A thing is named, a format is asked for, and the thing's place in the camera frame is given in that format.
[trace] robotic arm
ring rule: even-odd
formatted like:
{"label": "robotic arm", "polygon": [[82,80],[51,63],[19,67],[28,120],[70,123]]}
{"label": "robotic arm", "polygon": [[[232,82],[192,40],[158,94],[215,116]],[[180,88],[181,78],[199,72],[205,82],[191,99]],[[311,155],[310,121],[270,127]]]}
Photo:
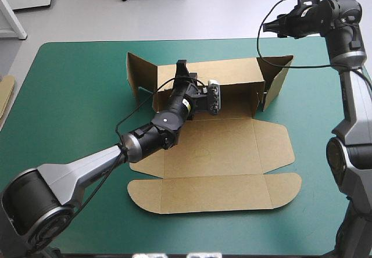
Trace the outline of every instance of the robotic arm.
{"label": "robotic arm", "polygon": [[219,84],[197,86],[186,60],[177,62],[167,106],[150,123],[122,135],[123,145],[69,164],[43,164],[18,175],[0,193],[0,250],[5,258],[28,257],[43,250],[70,224],[84,190],[113,166],[138,162],[159,149],[177,145],[181,127],[195,112],[220,110]]}
{"label": "robotic arm", "polygon": [[362,74],[367,56],[356,0],[297,0],[294,9],[263,24],[279,37],[325,38],[331,66],[339,72],[345,118],[333,129],[327,160],[339,190],[350,200],[334,251],[325,257],[364,258],[372,248],[372,94]]}

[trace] gray floor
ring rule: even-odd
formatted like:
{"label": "gray floor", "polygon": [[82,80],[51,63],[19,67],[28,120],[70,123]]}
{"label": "gray floor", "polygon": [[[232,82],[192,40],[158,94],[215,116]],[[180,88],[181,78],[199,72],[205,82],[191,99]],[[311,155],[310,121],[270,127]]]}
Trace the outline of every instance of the gray floor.
{"label": "gray floor", "polygon": [[[0,40],[0,75],[15,76],[16,96],[38,48],[46,42],[256,37],[263,16],[277,1],[53,0],[48,9],[16,14],[28,39]],[[364,6],[364,42],[367,52],[372,52],[372,11],[368,8],[372,0],[358,1]],[[294,4],[294,0],[282,3],[272,17],[287,13]],[[297,53],[308,53],[311,62],[311,52]]]}

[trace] unfolded cardboard box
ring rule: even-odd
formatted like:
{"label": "unfolded cardboard box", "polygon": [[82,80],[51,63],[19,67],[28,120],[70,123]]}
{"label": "unfolded cardboard box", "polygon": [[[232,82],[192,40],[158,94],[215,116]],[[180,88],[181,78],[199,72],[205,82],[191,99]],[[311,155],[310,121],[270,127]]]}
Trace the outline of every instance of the unfolded cardboard box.
{"label": "unfolded cardboard box", "polygon": [[[292,56],[269,61],[289,65]],[[221,111],[217,116],[197,113],[181,130],[179,143],[130,164],[134,171],[159,177],[134,180],[128,185],[132,200],[154,213],[213,212],[274,209],[298,194],[301,178],[295,173],[265,174],[294,161],[287,129],[253,119],[259,103],[267,108],[278,95],[288,69],[257,58],[188,63],[198,79],[221,85]],[[138,89],[155,91],[174,77],[176,65],[157,66],[127,54],[128,81]],[[153,100],[159,111],[173,83]]]}

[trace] box side panel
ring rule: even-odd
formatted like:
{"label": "box side panel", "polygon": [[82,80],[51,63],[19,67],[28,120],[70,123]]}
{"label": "box side panel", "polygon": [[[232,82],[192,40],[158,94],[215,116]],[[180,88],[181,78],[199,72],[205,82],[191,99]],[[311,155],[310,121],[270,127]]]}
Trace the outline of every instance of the box side panel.
{"label": "box side panel", "polygon": [[[242,83],[263,82],[263,76],[256,58],[215,60],[212,62],[188,63],[189,72],[196,72],[198,79],[205,84],[209,80],[216,80],[220,85],[233,85]],[[173,78],[176,73],[176,65],[164,65],[158,67],[158,87],[166,80]],[[173,83],[169,83],[164,89],[171,89]]]}
{"label": "box side panel", "polygon": [[135,95],[139,87],[148,91],[156,90],[158,67],[144,59],[128,52],[127,53],[127,77]]}
{"label": "box side panel", "polygon": [[[293,60],[293,56],[267,57],[265,59],[276,65],[290,66]],[[287,76],[288,68],[280,68],[269,65],[260,58],[257,58],[257,62],[265,79],[265,95],[262,101],[263,109],[265,110],[273,101],[273,99],[278,96],[284,83],[285,77]]]}
{"label": "box side panel", "polygon": [[132,170],[164,178],[262,174],[251,119],[188,121],[179,144],[163,153],[164,160],[152,155]]}
{"label": "box side panel", "polygon": [[295,161],[288,130],[267,121],[252,120],[262,172],[278,169]]}
{"label": "box side panel", "polygon": [[161,214],[275,209],[298,194],[297,174],[135,180],[128,186],[141,208]]}

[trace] cardboard box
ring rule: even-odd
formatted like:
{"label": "cardboard box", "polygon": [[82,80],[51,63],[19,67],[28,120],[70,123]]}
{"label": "cardboard box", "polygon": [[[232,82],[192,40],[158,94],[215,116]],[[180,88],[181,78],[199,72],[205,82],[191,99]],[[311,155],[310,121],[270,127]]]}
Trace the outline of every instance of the cardboard box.
{"label": "cardboard box", "polygon": [[[292,58],[268,59],[289,65]],[[264,175],[294,161],[288,131],[253,119],[259,103],[265,109],[278,95],[288,69],[257,58],[188,63],[187,67],[203,82],[220,83],[220,114],[197,113],[183,126],[177,146],[130,164],[134,171],[161,178],[131,181],[132,200],[161,214],[274,209],[293,200],[301,187],[300,176]],[[140,87],[155,91],[175,72],[175,64],[157,66],[127,54],[128,81],[136,98]],[[167,102],[172,85],[154,96],[155,111]]]}
{"label": "cardboard box", "polygon": [[15,79],[13,76],[7,75],[0,81],[0,119],[4,115],[6,106],[13,92]]}

